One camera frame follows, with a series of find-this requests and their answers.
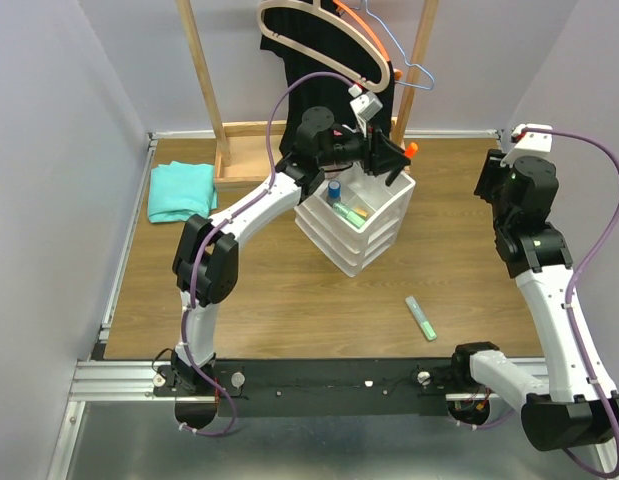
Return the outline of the white drawer organizer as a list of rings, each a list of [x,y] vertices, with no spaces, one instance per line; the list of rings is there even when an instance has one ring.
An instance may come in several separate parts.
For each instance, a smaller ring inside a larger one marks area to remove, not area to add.
[[[416,181],[402,172],[391,185],[358,165],[326,180],[295,208],[295,223],[345,275],[354,277],[392,246]]]

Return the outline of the blue grey glue stick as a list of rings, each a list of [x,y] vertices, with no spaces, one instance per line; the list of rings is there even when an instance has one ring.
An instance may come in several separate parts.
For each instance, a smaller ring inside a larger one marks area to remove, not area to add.
[[[341,202],[341,183],[338,180],[330,180],[327,186],[326,202],[333,206]]]

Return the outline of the wooden clothes rack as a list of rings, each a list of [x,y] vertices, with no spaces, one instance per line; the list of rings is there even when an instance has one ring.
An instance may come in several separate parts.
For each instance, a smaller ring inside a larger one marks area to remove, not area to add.
[[[409,61],[423,66],[439,3],[426,1],[420,14],[415,43]],[[211,75],[205,59],[193,7],[189,1],[176,3],[187,39],[194,70],[211,121],[216,151],[214,159],[215,184],[220,187],[242,186],[264,180],[269,172],[266,151],[266,133],[279,135],[284,131],[282,121],[225,123],[221,119]],[[418,82],[420,73],[408,67],[404,81]],[[415,97],[415,90],[405,87],[396,119],[393,120],[391,139],[401,144]]]

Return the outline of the black hanging garment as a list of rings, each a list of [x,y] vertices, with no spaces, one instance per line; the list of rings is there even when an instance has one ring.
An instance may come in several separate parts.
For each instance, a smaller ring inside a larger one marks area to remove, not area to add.
[[[306,45],[376,82],[381,72],[374,59],[348,34],[328,22],[307,12],[289,8],[269,8],[264,13],[264,24],[276,33]],[[288,84],[314,72],[329,72],[323,63],[263,36],[260,49],[270,51],[284,63]],[[351,96],[341,81],[320,77],[308,80],[288,96],[286,129],[279,150],[285,155],[295,141],[296,130],[304,112],[312,107],[326,107],[341,125],[355,128],[354,114],[350,108]]]

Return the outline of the teal folded cloth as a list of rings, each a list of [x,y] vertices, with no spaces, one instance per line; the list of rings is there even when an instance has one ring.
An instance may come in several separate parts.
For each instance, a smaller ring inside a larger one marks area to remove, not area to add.
[[[147,201],[150,223],[184,222],[192,215],[208,217],[218,207],[211,164],[172,161],[152,169]]]

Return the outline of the pink capped clear bottle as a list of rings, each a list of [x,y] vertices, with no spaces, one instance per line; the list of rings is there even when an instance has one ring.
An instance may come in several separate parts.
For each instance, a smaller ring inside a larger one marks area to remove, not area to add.
[[[344,140],[347,140],[351,136],[351,130],[347,126],[344,126],[341,130],[334,130],[333,136],[337,142],[342,143]],[[331,175],[346,171],[352,167],[352,162],[338,164],[335,167],[330,167],[329,169],[326,169],[325,173],[327,177],[330,177]]]

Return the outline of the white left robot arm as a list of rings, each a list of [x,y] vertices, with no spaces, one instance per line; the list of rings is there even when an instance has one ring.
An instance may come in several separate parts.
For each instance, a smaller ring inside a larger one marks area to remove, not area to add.
[[[417,148],[402,148],[369,124],[352,131],[325,107],[302,116],[291,149],[247,196],[217,215],[191,216],[183,227],[172,271],[181,293],[179,341],[171,357],[177,384],[190,395],[211,383],[214,330],[219,306],[238,281],[240,250],[283,213],[314,194],[332,167],[359,165],[364,174],[391,185]]]

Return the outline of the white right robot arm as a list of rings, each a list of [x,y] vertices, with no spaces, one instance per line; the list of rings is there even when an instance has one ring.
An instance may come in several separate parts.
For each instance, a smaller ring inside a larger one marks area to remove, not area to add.
[[[492,208],[496,250],[532,315],[547,382],[491,342],[457,346],[448,370],[456,389],[485,386],[519,413],[539,451],[602,444],[619,431],[619,393],[567,291],[574,276],[567,242],[548,221],[558,188],[549,161],[535,155],[509,161],[491,149],[474,190]]]

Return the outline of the beige wooden hanger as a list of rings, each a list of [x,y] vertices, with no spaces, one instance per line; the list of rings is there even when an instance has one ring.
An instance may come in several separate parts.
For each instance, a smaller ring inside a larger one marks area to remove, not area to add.
[[[388,56],[343,19],[333,1],[262,1],[260,48],[283,62],[286,82],[316,71],[338,73],[380,97],[395,90]]]

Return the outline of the small green highlighter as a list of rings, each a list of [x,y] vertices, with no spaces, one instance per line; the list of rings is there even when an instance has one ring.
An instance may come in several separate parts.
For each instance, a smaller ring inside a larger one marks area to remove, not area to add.
[[[346,220],[356,229],[361,229],[366,223],[366,220],[363,217],[341,202],[336,203],[332,206],[332,208],[337,215]]]

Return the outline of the black orange highlighter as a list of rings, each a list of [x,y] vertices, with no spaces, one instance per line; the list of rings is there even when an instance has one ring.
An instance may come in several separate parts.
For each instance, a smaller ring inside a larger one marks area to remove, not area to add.
[[[419,151],[419,146],[417,143],[415,142],[411,142],[406,148],[405,148],[405,152],[404,155],[409,158],[412,159]]]

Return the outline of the orange plastic hanger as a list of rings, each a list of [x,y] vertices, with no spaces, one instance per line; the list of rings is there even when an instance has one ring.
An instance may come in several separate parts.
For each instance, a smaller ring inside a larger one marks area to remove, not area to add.
[[[358,26],[363,30],[368,39],[375,45],[380,54],[383,56],[384,60],[389,62],[390,57],[388,55],[387,50],[385,49],[382,41],[378,38],[378,36],[374,33],[372,28],[355,12],[352,7],[349,7],[345,3],[340,0],[334,0],[333,3],[336,6],[336,10],[339,14],[346,14],[351,17],[351,19],[358,24]]]

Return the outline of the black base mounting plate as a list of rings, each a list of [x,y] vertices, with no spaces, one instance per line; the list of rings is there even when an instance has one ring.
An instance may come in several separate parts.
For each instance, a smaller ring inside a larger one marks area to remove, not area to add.
[[[189,392],[171,359],[154,368],[153,393],[175,401],[179,423],[205,431],[217,418],[420,415],[486,429],[513,410],[453,373],[448,358],[216,359],[212,381]]]

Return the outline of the grey green highlighter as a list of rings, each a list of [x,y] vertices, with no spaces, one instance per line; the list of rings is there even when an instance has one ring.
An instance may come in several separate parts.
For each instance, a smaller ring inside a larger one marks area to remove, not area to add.
[[[425,339],[429,342],[436,340],[437,334],[416,299],[413,296],[409,296],[405,299],[405,303],[422,331]]]

